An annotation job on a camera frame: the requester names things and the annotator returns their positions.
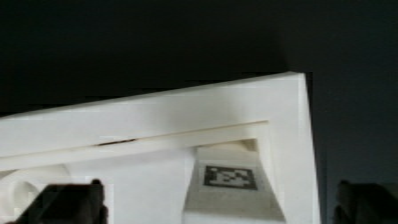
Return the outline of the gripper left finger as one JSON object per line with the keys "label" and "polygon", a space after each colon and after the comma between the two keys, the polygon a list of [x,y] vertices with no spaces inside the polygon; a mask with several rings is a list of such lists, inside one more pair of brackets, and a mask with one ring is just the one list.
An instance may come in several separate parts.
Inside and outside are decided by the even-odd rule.
{"label": "gripper left finger", "polygon": [[49,184],[12,224],[108,224],[101,181]]}

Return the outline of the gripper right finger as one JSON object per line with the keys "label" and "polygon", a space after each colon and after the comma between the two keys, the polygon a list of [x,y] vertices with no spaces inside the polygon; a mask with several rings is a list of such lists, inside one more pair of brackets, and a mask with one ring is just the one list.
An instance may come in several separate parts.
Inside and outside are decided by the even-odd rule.
{"label": "gripper right finger", "polygon": [[337,185],[332,224],[398,224],[398,183]]}

